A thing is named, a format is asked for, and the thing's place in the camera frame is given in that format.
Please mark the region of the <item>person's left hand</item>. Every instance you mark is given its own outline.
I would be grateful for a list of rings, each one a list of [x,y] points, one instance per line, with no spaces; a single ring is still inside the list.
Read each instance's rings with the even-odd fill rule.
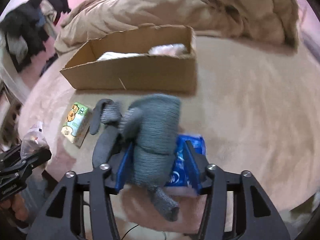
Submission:
[[[1,208],[8,210],[12,208],[16,219],[26,221],[28,219],[28,209],[25,205],[24,198],[16,194],[11,198],[1,202]]]

